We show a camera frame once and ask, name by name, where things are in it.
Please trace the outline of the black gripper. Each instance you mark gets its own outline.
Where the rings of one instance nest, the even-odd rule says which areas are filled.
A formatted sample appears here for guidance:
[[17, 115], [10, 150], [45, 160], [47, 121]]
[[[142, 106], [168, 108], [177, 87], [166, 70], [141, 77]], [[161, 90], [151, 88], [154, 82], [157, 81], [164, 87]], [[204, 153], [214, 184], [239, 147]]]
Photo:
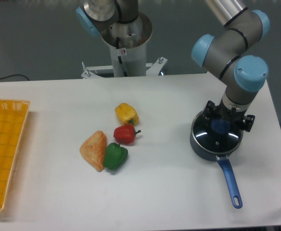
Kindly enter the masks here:
[[202, 117], [206, 120], [214, 118], [214, 125], [226, 125], [226, 123], [236, 124], [240, 130], [250, 132], [254, 124], [254, 115], [245, 115], [245, 111], [232, 107], [228, 109], [223, 103], [215, 105], [214, 102], [208, 101], [202, 111]]

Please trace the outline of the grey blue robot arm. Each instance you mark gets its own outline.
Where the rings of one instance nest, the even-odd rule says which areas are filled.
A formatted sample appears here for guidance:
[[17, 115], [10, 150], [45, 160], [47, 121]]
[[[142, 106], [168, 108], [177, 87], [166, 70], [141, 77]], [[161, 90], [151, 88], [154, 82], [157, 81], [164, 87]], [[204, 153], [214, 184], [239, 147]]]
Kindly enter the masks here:
[[[226, 85], [219, 105], [208, 103], [203, 116], [220, 117], [250, 131], [253, 115], [246, 111], [268, 76], [266, 62], [244, 53], [270, 28], [269, 18], [251, 11], [241, 0], [208, 0], [206, 4], [219, 19], [225, 32], [219, 37], [202, 36], [193, 46], [192, 59]], [[136, 0], [86, 0], [76, 16], [90, 35], [101, 35], [110, 50], [116, 77], [158, 74], [161, 66], [147, 68], [146, 45], [152, 23], [138, 9]]]

